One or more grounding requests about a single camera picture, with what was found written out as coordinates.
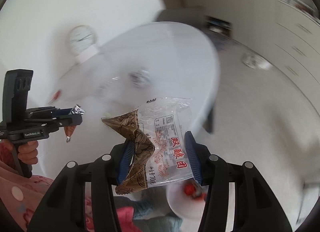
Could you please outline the person's left hand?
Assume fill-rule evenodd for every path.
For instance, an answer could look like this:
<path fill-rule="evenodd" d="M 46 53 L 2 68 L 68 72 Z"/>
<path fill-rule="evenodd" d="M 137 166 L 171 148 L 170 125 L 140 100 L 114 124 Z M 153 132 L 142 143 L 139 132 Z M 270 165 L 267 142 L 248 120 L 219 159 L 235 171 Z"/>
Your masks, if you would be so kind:
<path fill-rule="evenodd" d="M 20 159 L 23 163 L 29 165 L 35 165 L 38 162 L 38 151 L 37 148 L 39 143 L 37 141 L 27 142 L 26 144 L 21 145 L 18 148 L 18 159 Z M 1 141 L 1 161 L 10 166 L 11 168 L 15 168 L 15 163 L 12 156 L 12 150 L 14 149 L 14 145 L 8 140 Z"/>

